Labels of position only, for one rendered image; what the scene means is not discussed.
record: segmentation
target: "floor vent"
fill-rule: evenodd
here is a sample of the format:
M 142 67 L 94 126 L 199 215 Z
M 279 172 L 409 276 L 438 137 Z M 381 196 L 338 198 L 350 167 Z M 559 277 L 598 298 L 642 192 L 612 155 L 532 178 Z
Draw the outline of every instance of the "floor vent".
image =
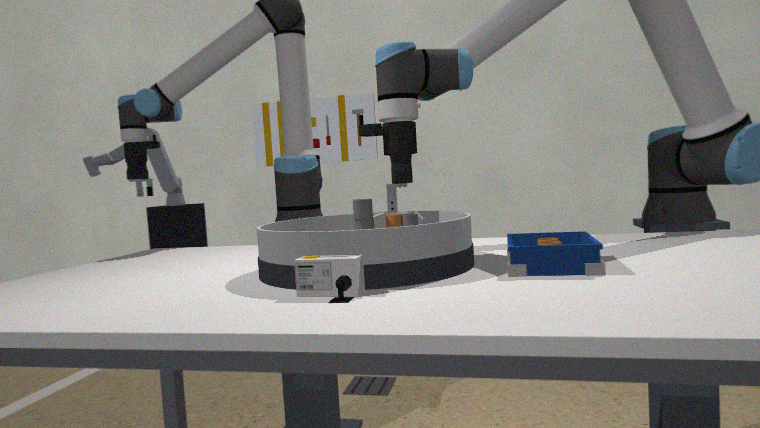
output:
M 343 394 L 347 395 L 388 395 L 396 381 L 395 377 L 356 376 L 348 384 Z

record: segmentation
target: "floor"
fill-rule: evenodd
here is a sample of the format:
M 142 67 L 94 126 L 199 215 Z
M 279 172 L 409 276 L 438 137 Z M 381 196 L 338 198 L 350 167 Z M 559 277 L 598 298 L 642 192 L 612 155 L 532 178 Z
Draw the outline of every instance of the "floor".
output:
M 0 367 L 0 409 L 80 369 Z M 338 376 L 341 392 L 353 375 Z M 721 387 L 721 427 L 760 428 L 760 387 Z M 189 428 L 283 428 L 276 373 L 185 372 Z M 340 396 L 363 428 L 647 427 L 647 386 L 397 377 L 388 396 Z M 156 370 L 100 370 L 0 419 L 0 428 L 163 427 Z

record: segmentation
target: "white floor line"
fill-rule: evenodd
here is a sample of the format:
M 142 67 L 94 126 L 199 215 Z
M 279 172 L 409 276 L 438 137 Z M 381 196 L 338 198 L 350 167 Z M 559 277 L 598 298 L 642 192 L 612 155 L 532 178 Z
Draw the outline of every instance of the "white floor line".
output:
M 53 393 L 56 393 L 63 388 L 66 388 L 69 385 L 72 385 L 76 382 L 79 382 L 80 380 L 86 378 L 87 376 L 99 372 L 100 369 L 84 369 L 80 370 L 73 375 L 61 379 L 58 382 L 40 389 L 39 391 L 35 392 L 34 394 L 27 395 L 26 397 L 15 401 L 3 408 L 0 408 L 0 419 L 3 419 L 7 416 L 10 416 L 19 410 L 23 409 L 24 407 L 31 406 L 32 404 L 42 400 L 43 398 L 47 397 L 48 395 L 51 395 Z

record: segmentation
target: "white wall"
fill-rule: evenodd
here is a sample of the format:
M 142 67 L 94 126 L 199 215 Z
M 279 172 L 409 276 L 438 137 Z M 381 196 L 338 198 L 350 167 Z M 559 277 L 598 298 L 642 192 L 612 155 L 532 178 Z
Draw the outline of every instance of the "white wall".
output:
M 82 158 L 119 144 L 116 100 L 165 77 L 247 15 L 253 1 L 6 2 L 0 14 L 0 281 L 149 247 L 122 162 L 90 177 Z M 375 50 L 442 48 L 499 0 L 302 1 L 312 97 L 375 92 Z M 734 103 L 760 117 L 760 3 L 691 0 Z M 156 124 L 205 203 L 210 245 L 256 242 L 275 216 L 271 169 L 255 166 L 252 111 L 278 98 L 272 36 Z M 569 0 L 475 70 L 472 87 L 425 103 L 415 182 L 402 209 L 469 212 L 476 237 L 637 232 L 650 131 L 683 124 L 628 3 Z M 323 212 L 385 205 L 390 165 L 323 164 Z M 760 186 L 711 186 L 718 218 L 760 228 Z

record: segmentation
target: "blue bin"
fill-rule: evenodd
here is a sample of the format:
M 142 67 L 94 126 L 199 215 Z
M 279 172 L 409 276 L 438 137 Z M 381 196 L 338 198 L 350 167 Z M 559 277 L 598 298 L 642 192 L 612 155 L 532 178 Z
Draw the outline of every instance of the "blue bin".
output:
M 588 232 L 516 233 L 507 236 L 509 262 L 526 265 L 528 276 L 585 275 L 586 263 L 600 263 L 602 243 Z M 561 245 L 538 245 L 557 238 Z

